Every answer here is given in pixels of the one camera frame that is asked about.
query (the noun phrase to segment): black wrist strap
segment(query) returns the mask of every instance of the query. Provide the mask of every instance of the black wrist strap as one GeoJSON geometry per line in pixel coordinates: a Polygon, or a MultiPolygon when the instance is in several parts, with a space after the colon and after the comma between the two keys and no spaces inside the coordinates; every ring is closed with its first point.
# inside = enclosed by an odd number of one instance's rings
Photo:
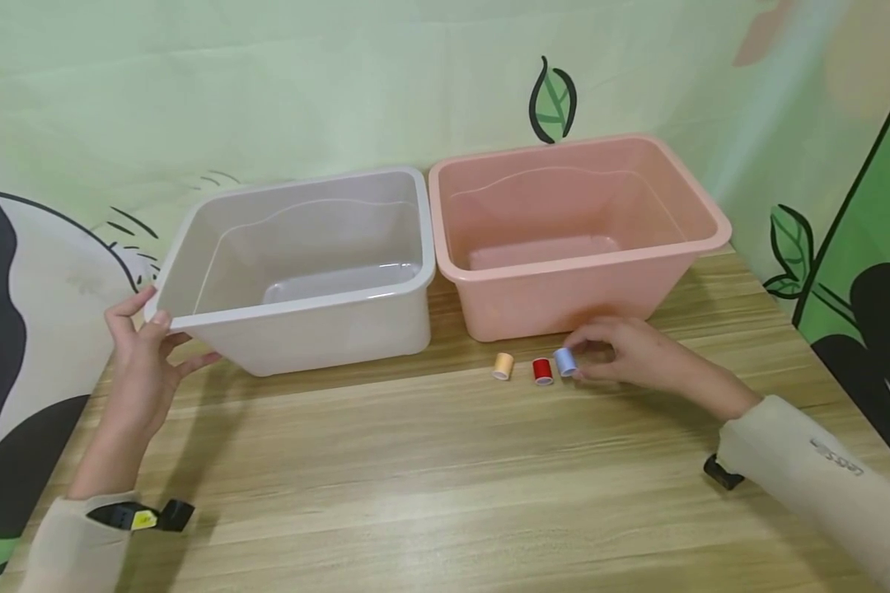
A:
{"type": "Polygon", "coordinates": [[[729,474],[725,469],[722,469],[722,466],[719,465],[717,455],[709,457],[708,460],[705,461],[705,465],[702,466],[702,470],[713,480],[719,482],[721,487],[727,489],[727,491],[733,491],[736,486],[745,481],[744,475],[729,474]]]}
{"type": "Polygon", "coordinates": [[[126,501],[94,508],[87,513],[87,517],[117,530],[154,529],[181,532],[188,525],[191,514],[194,514],[193,506],[172,498],[162,511],[156,511],[137,502],[126,501]]]}

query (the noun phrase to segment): green leaf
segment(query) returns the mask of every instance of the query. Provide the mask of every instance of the green leaf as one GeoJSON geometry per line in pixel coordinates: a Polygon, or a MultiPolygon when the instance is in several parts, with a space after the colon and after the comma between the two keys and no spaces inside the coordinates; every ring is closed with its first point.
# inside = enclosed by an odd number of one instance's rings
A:
{"type": "Polygon", "coordinates": [[[785,274],[803,286],[813,266],[814,238],[801,213],[783,204],[771,209],[771,250],[785,274]]]}
{"type": "Polygon", "coordinates": [[[550,68],[541,56],[544,67],[534,82],[531,93],[531,127],[537,137],[553,144],[566,138],[577,114],[577,89],[574,79],[564,70],[550,68]]]}
{"type": "Polygon", "coordinates": [[[764,283],[765,291],[780,299],[793,301],[801,297],[803,286],[796,278],[788,274],[780,274],[764,283]]]}

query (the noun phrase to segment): wrist strap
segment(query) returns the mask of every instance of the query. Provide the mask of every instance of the wrist strap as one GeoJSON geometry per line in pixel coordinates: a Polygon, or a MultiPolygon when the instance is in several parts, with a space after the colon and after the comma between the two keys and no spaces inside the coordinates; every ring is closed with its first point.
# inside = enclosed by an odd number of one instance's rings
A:
{"type": "Polygon", "coordinates": [[[194,514],[194,507],[172,498],[162,511],[133,501],[94,508],[87,517],[122,531],[162,530],[181,532],[194,514]]]}

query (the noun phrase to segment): red thread spool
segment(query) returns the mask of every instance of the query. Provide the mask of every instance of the red thread spool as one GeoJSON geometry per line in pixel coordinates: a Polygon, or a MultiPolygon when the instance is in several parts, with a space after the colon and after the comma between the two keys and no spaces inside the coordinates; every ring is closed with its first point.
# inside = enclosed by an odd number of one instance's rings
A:
{"type": "Polygon", "coordinates": [[[549,358],[535,358],[531,363],[534,369],[534,385],[551,385],[554,382],[554,375],[550,370],[549,358]]]}

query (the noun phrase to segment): table surface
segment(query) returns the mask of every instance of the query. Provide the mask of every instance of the table surface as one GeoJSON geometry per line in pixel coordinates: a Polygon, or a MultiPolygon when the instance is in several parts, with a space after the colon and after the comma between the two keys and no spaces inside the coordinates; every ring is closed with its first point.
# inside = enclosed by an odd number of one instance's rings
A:
{"type": "MultiPolygon", "coordinates": [[[[120,591],[874,591],[760,489],[701,473],[719,425],[671,395],[532,384],[561,336],[476,343],[455,288],[429,291],[413,357],[282,376],[222,362],[183,383],[139,489],[197,506],[135,536],[120,591]],[[490,376],[494,355],[517,359],[490,376]]],[[[890,454],[731,250],[697,261],[651,319],[811,414],[882,474],[890,454]]],[[[191,345],[191,354],[203,346],[191,345]]],[[[99,422],[102,377],[16,550],[99,422]]]]}

